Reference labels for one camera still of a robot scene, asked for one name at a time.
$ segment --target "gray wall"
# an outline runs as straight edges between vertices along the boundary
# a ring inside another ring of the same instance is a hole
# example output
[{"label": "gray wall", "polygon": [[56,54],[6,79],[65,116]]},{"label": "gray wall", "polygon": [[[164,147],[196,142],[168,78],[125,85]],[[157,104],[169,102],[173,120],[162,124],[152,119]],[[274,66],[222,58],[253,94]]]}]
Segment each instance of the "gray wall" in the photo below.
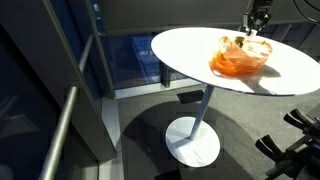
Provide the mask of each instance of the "gray wall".
[{"label": "gray wall", "polygon": [[[240,24],[249,0],[100,0],[108,33],[159,31],[177,26],[215,26]],[[301,0],[304,12],[319,17]],[[292,0],[274,0],[271,23],[305,21]]]}]

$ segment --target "metal railing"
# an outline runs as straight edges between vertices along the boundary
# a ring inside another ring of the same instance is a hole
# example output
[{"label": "metal railing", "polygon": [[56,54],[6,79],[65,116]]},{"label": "metal railing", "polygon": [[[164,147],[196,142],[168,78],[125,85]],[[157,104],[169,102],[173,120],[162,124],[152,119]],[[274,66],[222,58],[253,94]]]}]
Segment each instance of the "metal railing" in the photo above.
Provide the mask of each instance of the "metal railing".
[{"label": "metal railing", "polygon": [[107,64],[107,58],[105,56],[103,46],[101,43],[100,33],[97,28],[96,18],[95,18],[93,11],[92,11],[92,5],[89,0],[83,0],[83,2],[86,6],[87,13],[88,13],[88,16],[89,16],[89,19],[91,22],[92,33],[93,33],[93,36],[95,37],[95,40],[96,40],[95,43],[98,48],[98,53],[100,55],[100,63],[102,65],[102,69],[104,71],[104,74],[106,75],[106,81],[107,81],[106,83],[107,84],[105,84],[105,86],[107,86],[108,87],[107,89],[109,89],[109,90],[107,90],[107,92],[104,92],[104,94],[107,95],[107,97],[113,99],[116,97],[116,94],[114,91],[114,87],[113,87],[113,83],[112,83],[112,79],[111,79],[111,75],[110,75],[110,70],[109,70],[109,67]]},{"label": "metal railing", "polygon": [[[83,53],[79,62],[79,69],[81,73],[83,73],[85,66],[87,64],[88,55],[89,55],[91,44],[92,44],[92,39],[93,39],[93,36],[90,35],[86,42],[86,46],[83,50]],[[71,114],[77,98],[78,90],[79,88],[76,86],[72,86],[69,89],[66,102],[62,109],[59,122],[56,127],[56,131],[54,132],[54,135],[53,135],[53,138],[52,138],[52,141],[51,141],[51,144],[42,168],[42,172],[39,176],[39,180],[53,180],[55,178],[57,168],[59,165],[62,148],[65,142],[69,124],[71,121]]]}]

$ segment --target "gray carpet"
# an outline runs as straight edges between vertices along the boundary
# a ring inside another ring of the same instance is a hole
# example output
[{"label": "gray carpet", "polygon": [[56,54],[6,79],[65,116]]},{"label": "gray carpet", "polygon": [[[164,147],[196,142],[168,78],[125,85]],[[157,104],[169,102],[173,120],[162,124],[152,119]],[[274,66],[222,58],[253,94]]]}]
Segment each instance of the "gray carpet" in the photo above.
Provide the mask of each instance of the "gray carpet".
[{"label": "gray carpet", "polygon": [[[256,149],[256,140],[270,134],[280,149],[286,149],[302,132],[284,122],[283,116],[296,107],[309,112],[320,103],[320,91],[294,97],[264,97],[216,88],[204,121],[219,136],[220,154],[207,167],[191,168],[171,156],[164,134],[174,119],[195,116],[198,110],[199,103],[181,104],[176,94],[199,89],[204,91],[205,86],[119,100],[126,180],[154,180],[171,171],[180,173],[183,180],[264,179],[264,173],[274,163]],[[289,178],[282,175],[278,179]]]}]

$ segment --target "round base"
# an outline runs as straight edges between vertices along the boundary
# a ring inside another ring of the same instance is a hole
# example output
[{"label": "round base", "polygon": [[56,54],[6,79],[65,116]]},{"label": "round base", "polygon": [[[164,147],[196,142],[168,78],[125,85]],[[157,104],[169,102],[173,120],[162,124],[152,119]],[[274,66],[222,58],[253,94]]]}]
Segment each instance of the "round base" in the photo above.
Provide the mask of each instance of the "round base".
[{"label": "round base", "polygon": [[195,138],[190,140],[194,121],[194,117],[182,117],[173,121],[166,132],[166,143],[170,153],[181,163],[203,167],[218,157],[220,142],[216,132],[203,121]]}]

